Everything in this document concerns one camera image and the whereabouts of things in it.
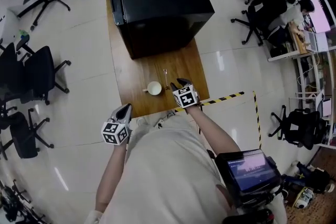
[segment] white paper label on chair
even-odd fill
[[[297,125],[295,125],[295,124],[291,124],[291,125],[290,125],[290,130],[291,130],[291,131],[297,131],[297,130],[299,130],[299,126],[297,126]]]

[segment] brown carpet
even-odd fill
[[[325,169],[335,178],[336,150],[322,148],[312,162],[312,165]],[[306,209],[296,209],[286,206],[286,212],[289,224],[336,223],[336,189],[332,193],[315,194],[313,201]]]

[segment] black and white marker cube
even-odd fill
[[[104,122],[101,129],[101,135],[105,143],[120,145],[128,137],[128,130],[126,124],[118,122]]]
[[[183,109],[197,104],[197,92],[192,85],[173,91],[173,95],[177,104]]]

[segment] pink screen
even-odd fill
[[[314,4],[315,11],[310,13],[309,16],[314,24],[316,33],[327,32],[330,30],[327,17],[324,14],[319,0],[311,0]]]

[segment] black mini fridge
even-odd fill
[[[210,0],[111,0],[132,59],[185,47],[215,13]]]

